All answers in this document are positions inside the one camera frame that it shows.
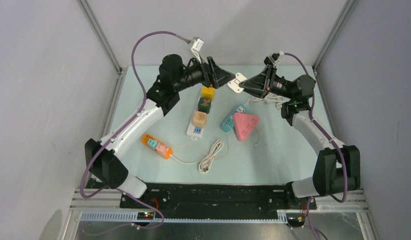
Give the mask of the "pink small plug adapter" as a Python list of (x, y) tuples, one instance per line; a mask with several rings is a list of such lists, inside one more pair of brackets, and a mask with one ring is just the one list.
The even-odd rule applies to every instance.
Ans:
[(170, 148), (166, 145), (163, 144), (159, 144), (156, 146), (156, 151), (162, 156), (165, 157), (168, 152), (169, 152)]

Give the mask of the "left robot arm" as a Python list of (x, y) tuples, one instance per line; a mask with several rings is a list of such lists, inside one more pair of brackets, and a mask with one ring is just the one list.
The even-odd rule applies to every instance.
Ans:
[(166, 55), (158, 68), (159, 74), (146, 91), (141, 105), (114, 132), (84, 146), (87, 170), (111, 189), (132, 196), (139, 208), (151, 203), (147, 185), (129, 173), (122, 159), (130, 147), (158, 120), (165, 117), (180, 100), (179, 93), (196, 84), (218, 89), (235, 79), (235, 74), (217, 66), (211, 56), (206, 62), (191, 58), (184, 65), (181, 56)]

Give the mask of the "teal small plug adapter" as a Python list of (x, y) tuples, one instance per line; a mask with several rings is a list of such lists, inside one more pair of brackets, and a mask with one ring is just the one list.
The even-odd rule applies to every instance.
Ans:
[(147, 140), (147, 145), (151, 149), (155, 150), (157, 148), (157, 146), (159, 145), (159, 142), (157, 140), (154, 140), (154, 139), (150, 138), (150, 139)]

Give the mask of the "white multicolour power strip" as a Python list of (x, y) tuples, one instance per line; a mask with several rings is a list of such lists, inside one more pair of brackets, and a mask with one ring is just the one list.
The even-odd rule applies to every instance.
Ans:
[(186, 130), (186, 135), (192, 140), (201, 139), (204, 135), (212, 107), (212, 99), (200, 96), (194, 106), (193, 113)]

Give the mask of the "beige cube plug adapter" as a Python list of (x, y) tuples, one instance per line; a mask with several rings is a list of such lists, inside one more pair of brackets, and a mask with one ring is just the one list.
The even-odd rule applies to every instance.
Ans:
[(207, 123), (208, 114), (196, 111), (192, 117), (192, 125), (198, 128), (204, 128)]

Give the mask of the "pink triangular power strip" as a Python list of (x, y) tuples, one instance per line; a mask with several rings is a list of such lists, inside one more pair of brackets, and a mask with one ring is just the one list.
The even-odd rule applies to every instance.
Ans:
[(258, 115), (236, 112), (232, 115), (235, 135), (238, 141), (245, 141), (255, 130), (261, 118)]

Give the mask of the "dark green plug adapter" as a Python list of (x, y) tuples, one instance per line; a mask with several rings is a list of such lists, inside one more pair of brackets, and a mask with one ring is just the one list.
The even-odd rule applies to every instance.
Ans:
[(197, 110), (202, 113), (209, 114), (211, 110), (211, 105), (212, 105), (212, 100), (207, 97), (200, 97), (198, 104), (197, 104)]

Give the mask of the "yellow cube plug adapter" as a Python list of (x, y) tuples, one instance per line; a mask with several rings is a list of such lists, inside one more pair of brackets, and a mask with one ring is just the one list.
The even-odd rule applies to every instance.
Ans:
[(215, 98), (215, 92), (216, 92), (215, 88), (203, 86), (201, 89), (201, 97), (207, 98), (213, 101)]

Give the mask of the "white plug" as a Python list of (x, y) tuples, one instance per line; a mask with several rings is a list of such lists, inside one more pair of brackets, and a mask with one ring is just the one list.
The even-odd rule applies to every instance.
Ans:
[(235, 78), (233, 80), (230, 80), (229, 82), (226, 83), (226, 85), (235, 93), (241, 93), (244, 91), (244, 88), (240, 86), (240, 84), (244, 81), (246, 81), (247, 78), (240, 72), (237, 72), (235, 74)]

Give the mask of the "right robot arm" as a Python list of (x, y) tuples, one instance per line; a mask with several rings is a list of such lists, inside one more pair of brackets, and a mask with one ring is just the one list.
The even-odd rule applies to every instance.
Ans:
[(291, 209), (303, 204), (306, 197), (331, 196), (339, 203), (347, 199), (348, 191), (360, 188), (360, 151), (345, 145), (318, 122), (313, 114), (316, 81), (305, 73), (293, 81), (277, 75), (277, 69), (267, 65), (262, 72), (240, 82), (245, 93), (256, 98), (275, 94), (288, 99), (281, 106), (281, 117), (296, 129), (317, 155), (311, 177), (287, 184), (284, 203)]

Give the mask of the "orange power strip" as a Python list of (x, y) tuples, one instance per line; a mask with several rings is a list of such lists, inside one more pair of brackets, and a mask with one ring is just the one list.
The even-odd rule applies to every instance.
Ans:
[(173, 149), (162, 141), (158, 140), (154, 136), (145, 133), (140, 141), (149, 149), (160, 155), (162, 158), (168, 160), (172, 154)]

